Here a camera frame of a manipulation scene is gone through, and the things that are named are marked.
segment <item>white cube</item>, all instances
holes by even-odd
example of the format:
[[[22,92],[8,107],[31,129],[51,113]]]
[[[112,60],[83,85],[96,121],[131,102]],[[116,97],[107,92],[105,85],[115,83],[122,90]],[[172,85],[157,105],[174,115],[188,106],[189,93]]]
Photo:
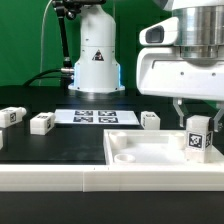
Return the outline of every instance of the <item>white cube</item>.
[[[30,120],[30,133],[46,135],[54,127],[54,113],[40,113]]]
[[[26,109],[23,107],[8,107],[0,110],[0,127],[7,128],[23,120]]]
[[[2,131],[0,131],[0,150],[3,147],[3,136],[2,136]]]
[[[187,160],[207,163],[211,161],[213,132],[209,131],[210,117],[193,116],[187,120]]]
[[[145,130],[160,130],[160,118],[154,112],[141,113],[141,125]]]

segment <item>metal bracket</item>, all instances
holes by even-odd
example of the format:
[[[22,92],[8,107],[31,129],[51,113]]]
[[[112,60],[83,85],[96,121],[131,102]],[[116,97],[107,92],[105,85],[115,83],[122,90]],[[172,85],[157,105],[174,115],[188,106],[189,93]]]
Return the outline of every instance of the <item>metal bracket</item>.
[[[185,104],[183,104],[183,99],[173,98],[173,106],[180,117],[180,127],[184,127],[184,116],[188,113]]]
[[[216,107],[219,109],[219,111],[214,117],[214,131],[219,132],[223,128],[223,124],[220,123],[220,120],[224,115],[224,102],[218,102]]]

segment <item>green wall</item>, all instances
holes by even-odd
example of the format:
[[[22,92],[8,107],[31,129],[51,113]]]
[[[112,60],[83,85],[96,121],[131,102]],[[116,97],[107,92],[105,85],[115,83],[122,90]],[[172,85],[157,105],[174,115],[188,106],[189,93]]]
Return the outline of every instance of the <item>green wall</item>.
[[[11,0],[1,4],[0,13],[0,85],[22,85],[40,71],[41,25],[49,0]],[[142,48],[139,32],[168,18],[152,0],[108,0],[103,6],[115,15],[117,23],[116,59],[122,66],[122,83],[135,87],[137,55]],[[79,19],[66,21],[70,55],[79,58]],[[51,7],[47,14],[44,45],[44,69],[62,66],[62,50],[56,14]],[[44,80],[42,85],[58,85]]]

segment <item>black table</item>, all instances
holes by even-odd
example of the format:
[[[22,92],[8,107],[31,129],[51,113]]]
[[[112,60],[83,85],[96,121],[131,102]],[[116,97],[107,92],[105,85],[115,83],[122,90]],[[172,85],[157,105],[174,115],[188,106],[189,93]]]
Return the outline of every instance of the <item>black table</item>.
[[[55,109],[154,111],[161,129],[181,129],[172,99],[140,96],[88,101],[69,96],[58,87],[0,87],[0,109],[16,106],[28,111],[24,121],[3,130],[1,164],[105,164],[104,129],[140,126],[56,125],[46,136],[31,136],[29,120]],[[214,116],[202,101],[186,102],[191,114]],[[224,132],[214,145],[222,152]],[[224,192],[1,192],[0,223],[223,223]]]

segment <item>yellow warning triangle sticker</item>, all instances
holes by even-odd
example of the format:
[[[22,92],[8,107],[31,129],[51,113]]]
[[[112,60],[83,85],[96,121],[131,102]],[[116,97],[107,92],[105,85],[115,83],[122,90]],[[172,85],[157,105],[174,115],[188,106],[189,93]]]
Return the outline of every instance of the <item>yellow warning triangle sticker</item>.
[[[93,61],[104,61],[104,58],[103,58],[103,56],[102,56],[100,50],[98,50],[98,51],[96,52],[96,54],[94,55],[94,57],[93,57]]]

